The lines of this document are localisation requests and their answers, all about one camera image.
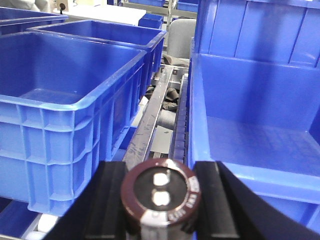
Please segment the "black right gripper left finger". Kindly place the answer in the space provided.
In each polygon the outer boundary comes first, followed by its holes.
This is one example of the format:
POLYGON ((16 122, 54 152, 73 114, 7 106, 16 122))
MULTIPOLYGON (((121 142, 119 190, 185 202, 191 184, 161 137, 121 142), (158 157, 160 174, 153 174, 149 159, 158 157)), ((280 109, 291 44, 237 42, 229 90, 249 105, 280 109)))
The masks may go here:
POLYGON ((101 161, 81 195, 44 238, 125 240, 120 190, 126 172, 122 161, 101 161))

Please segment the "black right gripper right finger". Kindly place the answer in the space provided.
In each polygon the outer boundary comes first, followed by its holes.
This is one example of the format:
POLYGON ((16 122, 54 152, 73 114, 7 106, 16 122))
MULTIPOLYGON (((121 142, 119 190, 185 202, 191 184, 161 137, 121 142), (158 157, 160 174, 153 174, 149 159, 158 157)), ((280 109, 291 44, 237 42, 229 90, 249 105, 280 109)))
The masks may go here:
POLYGON ((284 215, 251 191, 222 162, 193 167, 201 189, 198 240, 318 240, 319 233, 284 215))

